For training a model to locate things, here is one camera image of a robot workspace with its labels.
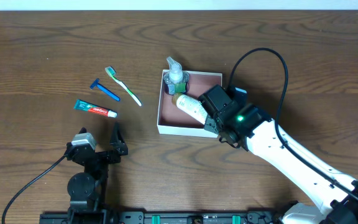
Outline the clear pump soap bottle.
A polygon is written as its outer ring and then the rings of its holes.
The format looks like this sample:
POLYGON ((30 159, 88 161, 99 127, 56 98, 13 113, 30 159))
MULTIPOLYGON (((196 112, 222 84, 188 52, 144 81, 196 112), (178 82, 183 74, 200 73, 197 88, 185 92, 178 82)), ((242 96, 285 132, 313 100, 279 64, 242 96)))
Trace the clear pump soap bottle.
POLYGON ((163 76, 165 92, 169 95, 186 93, 188 91, 190 74, 184 71, 181 64, 172 57, 167 57, 167 63, 169 71, 163 76))

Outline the white lotion tube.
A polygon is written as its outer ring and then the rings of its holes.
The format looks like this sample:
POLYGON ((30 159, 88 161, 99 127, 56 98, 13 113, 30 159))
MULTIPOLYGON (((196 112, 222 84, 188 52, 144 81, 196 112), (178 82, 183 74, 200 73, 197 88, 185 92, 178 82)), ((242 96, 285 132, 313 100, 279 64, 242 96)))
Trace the white lotion tube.
POLYGON ((172 97, 172 103, 201 124, 206 123, 208 114, 198 100, 182 93, 176 93, 172 97))

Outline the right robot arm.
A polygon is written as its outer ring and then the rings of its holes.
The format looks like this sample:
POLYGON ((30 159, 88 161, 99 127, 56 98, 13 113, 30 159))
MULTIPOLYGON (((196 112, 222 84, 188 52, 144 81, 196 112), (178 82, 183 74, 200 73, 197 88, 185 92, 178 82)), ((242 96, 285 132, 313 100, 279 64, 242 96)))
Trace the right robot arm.
POLYGON ((358 180, 328 165, 290 137, 264 110, 246 103, 247 93, 216 85, 199 96, 205 128, 221 143, 243 148, 278 169, 314 203, 297 202, 278 223, 358 223, 358 180))

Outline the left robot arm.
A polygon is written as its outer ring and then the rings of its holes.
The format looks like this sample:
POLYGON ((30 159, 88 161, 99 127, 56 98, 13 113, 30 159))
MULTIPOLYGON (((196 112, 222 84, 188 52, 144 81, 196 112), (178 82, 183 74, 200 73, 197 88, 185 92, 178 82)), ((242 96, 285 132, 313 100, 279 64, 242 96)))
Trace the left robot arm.
POLYGON ((121 161, 121 156, 128 155, 128 147, 116 123, 109 141, 110 150, 96 151, 96 140, 86 128, 82 128, 67 143, 64 156, 84 167, 84 171, 75 174, 68 182, 70 196, 68 223, 93 222, 103 223, 111 214, 104 208, 109 165, 121 161))

